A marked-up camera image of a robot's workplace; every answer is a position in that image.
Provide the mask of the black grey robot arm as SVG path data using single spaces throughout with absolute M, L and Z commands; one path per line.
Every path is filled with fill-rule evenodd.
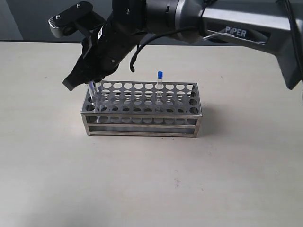
M 161 37 L 194 43 L 201 39 L 232 43 L 277 58 L 286 87 L 303 80 L 303 6 L 288 0 L 222 2 L 218 0 L 115 0 L 107 20 L 87 2 L 55 17 L 68 19 L 64 35 L 84 34 L 82 53 L 63 84 L 73 90 L 113 74 L 130 52 L 130 70 L 139 52 Z

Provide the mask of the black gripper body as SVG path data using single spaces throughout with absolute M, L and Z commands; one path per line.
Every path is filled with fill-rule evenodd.
M 97 39 L 96 45 L 82 52 L 71 73 L 63 80 L 69 90 L 91 81 L 100 82 L 113 74 L 120 62 L 142 40 L 142 31 L 134 31 L 121 25 L 111 15 L 101 28 L 101 36 L 96 31 L 92 34 Z

